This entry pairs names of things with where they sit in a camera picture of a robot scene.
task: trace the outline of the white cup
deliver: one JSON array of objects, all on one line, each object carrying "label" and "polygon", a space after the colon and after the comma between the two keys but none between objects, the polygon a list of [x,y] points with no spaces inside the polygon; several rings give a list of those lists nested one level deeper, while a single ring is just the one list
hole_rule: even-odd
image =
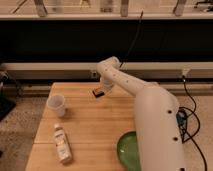
[{"label": "white cup", "polygon": [[65,98],[62,95],[53,95],[47,99],[47,107],[62,117],[65,114]]}]

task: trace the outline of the green bowl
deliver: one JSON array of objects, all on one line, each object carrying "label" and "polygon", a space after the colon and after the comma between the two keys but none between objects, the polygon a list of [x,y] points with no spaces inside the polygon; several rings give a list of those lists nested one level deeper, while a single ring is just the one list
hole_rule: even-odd
[{"label": "green bowl", "polygon": [[127,132],[117,143],[117,155],[128,171],[141,171],[136,132]]}]

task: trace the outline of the floor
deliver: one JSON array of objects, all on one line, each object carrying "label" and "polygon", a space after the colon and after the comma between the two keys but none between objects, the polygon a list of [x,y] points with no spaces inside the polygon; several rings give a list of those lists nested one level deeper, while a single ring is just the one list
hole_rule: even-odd
[{"label": "floor", "polygon": [[[178,96],[182,106],[193,107],[186,96]],[[208,171],[213,171],[213,96],[196,96],[197,114],[201,120],[201,130],[195,137],[208,162]],[[1,171],[23,171],[25,169],[33,139],[38,128],[46,97],[20,98],[17,107],[0,123],[0,149],[4,151],[0,158]],[[190,120],[193,132],[196,122]],[[187,171],[202,171],[202,159],[192,144],[184,144]]]},{"label": "floor", "polygon": [[23,171],[32,148],[46,98],[19,98],[0,122],[0,171]]}]

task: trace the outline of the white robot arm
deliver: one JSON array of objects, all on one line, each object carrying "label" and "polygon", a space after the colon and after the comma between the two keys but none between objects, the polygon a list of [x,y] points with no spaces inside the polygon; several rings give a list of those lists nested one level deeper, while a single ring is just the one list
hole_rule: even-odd
[{"label": "white robot arm", "polygon": [[186,171],[177,125],[179,102],[159,85],[118,70],[116,57],[97,65],[105,90],[117,84],[135,96],[135,126],[142,171]]}]

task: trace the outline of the wooden table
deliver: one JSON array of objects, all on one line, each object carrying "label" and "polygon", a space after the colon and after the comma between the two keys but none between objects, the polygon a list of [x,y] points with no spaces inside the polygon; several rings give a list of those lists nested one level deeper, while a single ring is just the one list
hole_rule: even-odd
[{"label": "wooden table", "polygon": [[[92,94],[98,83],[54,83],[50,95],[66,98],[66,115],[58,118],[45,107],[26,167],[27,171],[124,171],[116,145],[126,132],[135,130],[133,98],[115,86],[100,98]],[[59,162],[53,139],[54,124],[67,133],[73,162]]]}]

